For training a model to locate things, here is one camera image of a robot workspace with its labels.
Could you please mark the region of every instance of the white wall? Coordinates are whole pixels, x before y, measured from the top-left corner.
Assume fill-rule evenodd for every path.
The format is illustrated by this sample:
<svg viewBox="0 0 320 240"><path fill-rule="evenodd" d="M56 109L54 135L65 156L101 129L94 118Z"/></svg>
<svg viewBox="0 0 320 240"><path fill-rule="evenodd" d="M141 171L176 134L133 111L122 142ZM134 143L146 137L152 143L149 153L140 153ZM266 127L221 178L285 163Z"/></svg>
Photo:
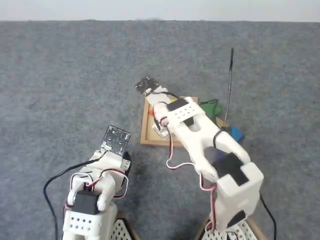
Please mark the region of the white wall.
<svg viewBox="0 0 320 240"><path fill-rule="evenodd" d="M0 0L0 20L320 22L320 0Z"/></svg>

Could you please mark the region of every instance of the gray carpet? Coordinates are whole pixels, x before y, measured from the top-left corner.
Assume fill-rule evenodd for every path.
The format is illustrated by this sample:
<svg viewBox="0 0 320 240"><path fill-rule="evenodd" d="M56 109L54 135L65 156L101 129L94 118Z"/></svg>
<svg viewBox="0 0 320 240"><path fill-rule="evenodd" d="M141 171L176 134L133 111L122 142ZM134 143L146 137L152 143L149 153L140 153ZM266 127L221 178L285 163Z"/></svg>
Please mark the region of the gray carpet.
<svg viewBox="0 0 320 240"><path fill-rule="evenodd" d="M132 132L120 211L143 240L192 239L209 213L194 170L165 167L168 149L141 146L151 75L177 95L226 103L229 122L264 173L280 240L319 238L320 24L180 21L0 22L0 239L50 240L45 181L88 160L109 124ZM187 161L184 149L174 161ZM62 227L70 174L48 188ZM253 219L269 239L259 204Z"/></svg>

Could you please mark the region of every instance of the black antenna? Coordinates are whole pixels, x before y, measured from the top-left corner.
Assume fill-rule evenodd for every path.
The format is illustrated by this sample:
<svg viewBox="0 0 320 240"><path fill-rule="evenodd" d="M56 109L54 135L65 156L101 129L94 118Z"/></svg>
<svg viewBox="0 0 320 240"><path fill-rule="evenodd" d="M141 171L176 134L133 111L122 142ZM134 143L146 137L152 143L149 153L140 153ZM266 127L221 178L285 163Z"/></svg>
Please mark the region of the black antenna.
<svg viewBox="0 0 320 240"><path fill-rule="evenodd" d="M227 105L226 105L226 112L224 117L224 125L223 127L226 127L227 124L227 118L229 113L229 107L230 107L230 97L231 97L231 83L232 83L232 67L234 64L234 48L231 48L231 57L230 57L230 68L229 68L229 85L228 85L228 96L227 96Z"/></svg>

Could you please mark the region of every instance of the white robotic arm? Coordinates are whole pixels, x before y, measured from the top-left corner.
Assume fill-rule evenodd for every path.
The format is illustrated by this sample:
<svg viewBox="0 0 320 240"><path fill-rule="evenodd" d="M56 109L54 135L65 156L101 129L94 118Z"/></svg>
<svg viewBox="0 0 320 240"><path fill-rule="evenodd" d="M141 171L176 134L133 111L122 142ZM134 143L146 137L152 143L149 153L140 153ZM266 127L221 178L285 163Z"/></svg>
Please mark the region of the white robotic arm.
<svg viewBox="0 0 320 240"><path fill-rule="evenodd" d="M147 76L135 88L152 105L156 132L166 138L175 134L198 174L216 183L215 227L223 232L251 215L259 200L263 174L248 153L225 131L221 131L191 97L171 102L166 88ZM215 147L227 155L213 164L204 149Z"/></svg>
<svg viewBox="0 0 320 240"><path fill-rule="evenodd" d="M109 126L101 149L90 160L99 159L74 173L65 207L63 240L109 240L118 212L113 198L127 192L131 159L125 152L131 133ZM124 186L125 192L115 196Z"/></svg>

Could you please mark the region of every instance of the circuit board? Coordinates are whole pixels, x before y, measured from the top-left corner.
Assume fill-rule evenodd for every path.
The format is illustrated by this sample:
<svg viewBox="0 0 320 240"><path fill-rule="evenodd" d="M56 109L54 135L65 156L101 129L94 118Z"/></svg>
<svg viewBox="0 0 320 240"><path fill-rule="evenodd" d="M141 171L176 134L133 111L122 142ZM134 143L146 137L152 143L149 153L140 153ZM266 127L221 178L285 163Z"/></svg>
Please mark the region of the circuit board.
<svg viewBox="0 0 320 240"><path fill-rule="evenodd" d="M123 156L130 137L130 132L124 131L116 126L109 125L104 134L101 148Z"/></svg>
<svg viewBox="0 0 320 240"><path fill-rule="evenodd" d="M159 86L160 83L157 82L154 78L146 76L142 78L141 81L134 86L134 88L137 89L137 91L141 93L144 97L147 97Z"/></svg>

